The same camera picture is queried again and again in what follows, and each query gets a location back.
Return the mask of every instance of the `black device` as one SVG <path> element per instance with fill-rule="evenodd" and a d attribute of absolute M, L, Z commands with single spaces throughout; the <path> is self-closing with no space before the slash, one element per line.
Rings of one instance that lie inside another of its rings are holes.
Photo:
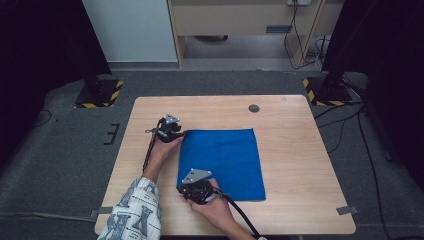
<path fill-rule="evenodd" d="M 205 179 L 212 175 L 210 171 L 191 169 L 187 176 L 182 180 L 181 185 L 177 186 L 179 193 L 187 200 L 204 205 L 216 196 L 223 194 L 219 189 L 213 188 L 211 183 Z"/>
<path fill-rule="evenodd" d="M 145 131 L 146 133 L 152 133 L 152 139 L 150 140 L 149 149 L 147 150 L 146 159 L 144 160 L 143 171 L 149 163 L 150 153 L 152 152 L 156 140 L 160 139 L 164 143 L 169 143 L 188 134 L 188 131 L 179 133 L 179 131 L 181 131 L 181 126 L 178 125 L 179 121 L 179 118 L 167 113 L 166 117 L 159 119 L 156 128 Z"/>
<path fill-rule="evenodd" d="M 206 179 L 206 177 L 209 177 L 210 175 L 212 175 L 211 171 L 191 169 L 187 176 L 182 180 L 181 184 L 177 186 L 177 190 L 186 200 L 190 199 L 199 205 L 205 205 L 215 197 L 226 199 L 246 221 L 247 225 L 252 230 L 254 237 L 259 239 L 261 235 L 234 200 L 232 200 L 228 194 L 221 192 L 218 188 L 212 187 L 209 180 Z"/>

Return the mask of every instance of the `small black dot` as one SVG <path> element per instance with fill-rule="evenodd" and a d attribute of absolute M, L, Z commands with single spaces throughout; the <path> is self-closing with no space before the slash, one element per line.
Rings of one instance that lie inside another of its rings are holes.
<path fill-rule="evenodd" d="M 253 113 L 257 113 L 257 112 L 259 112 L 259 106 L 258 105 L 256 105 L 256 104 L 251 104 L 250 106 L 249 106 L 249 111 L 251 111 L 251 112 L 253 112 Z"/>

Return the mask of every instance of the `power outlet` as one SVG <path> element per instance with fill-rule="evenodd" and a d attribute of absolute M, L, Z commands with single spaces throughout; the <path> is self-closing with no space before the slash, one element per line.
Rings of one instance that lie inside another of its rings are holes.
<path fill-rule="evenodd" d="M 295 3 L 297 6 L 308 6 L 311 5 L 311 0 L 287 0 L 289 6 L 294 6 Z"/>

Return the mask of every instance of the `gray carpet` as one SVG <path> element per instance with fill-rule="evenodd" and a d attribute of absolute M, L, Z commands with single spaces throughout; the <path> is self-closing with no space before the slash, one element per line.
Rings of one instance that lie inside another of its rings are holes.
<path fill-rule="evenodd" d="M 124 85 L 113 107 L 76 109 L 82 81 L 46 96 L 45 110 L 22 142 L 0 179 L 0 212 L 41 212 L 88 217 L 98 209 L 107 188 L 134 100 L 139 96 L 302 94 L 301 80 L 319 72 L 276 71 L 145 71 L 115 72 Z M 361 105 L 340 107 L 317 119 L 317 125 L 346 118 Z M 330 107 L 311 106 L 313 114 Z M 372 123 L 361 123 L 376 167 L 384 219 L 392 238 L 424 235 L 424 194 L 401 163 L 388 162 Z M 120 124 L 113 145 L 108 132 Z M 327 150 L 335 148 L 342 122 L 320 128 Z M 304 239 L 386 239 L 377 205 L 370 162 L 357 118 L 344 124 L 340 146 L 329 154 L 357 231 L 347 236 L 304 236 Z M 39 218 L 0 218 L 0 239 L 95 239 L 94 223 Z"/>

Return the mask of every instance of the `metal bracket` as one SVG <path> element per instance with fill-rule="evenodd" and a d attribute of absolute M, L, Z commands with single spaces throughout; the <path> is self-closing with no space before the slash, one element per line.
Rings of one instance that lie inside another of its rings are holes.
<path fill-rule="evenodd" d="M 171 115 L 171 114 L 169 114 L 169 113 L 167 113 L 167 114 L 166 114 L 165 119 L 166 119 L 166 124 L 176 123 L 176 122 L 179 122 L 179 121 L 180 121 L 180 119 L 179 119 L 179 118 L 174 117 L 174 116 L 172 116 L 172 115 Z"/>
<path fill-rule="evenodd" d="M 337 208 L 337 212 L 339 213 L 339 215 L 345 215 L 345 214 L 355 214 L 355 213 L 359 213 L 359 209 L 357 206 L 345 206 L 345 207 L 341 207 L 341 208 Z"/>
<path fill-rule="evenodd" d="M 187 174 L 187 176 L 182 180 L 183 184 L 195 183 L 199 180 L 202 180 L 206 177 L 212 175 L 211 171 L 199 170 L 199 169 L 191 169 L 191 171 Z"/>

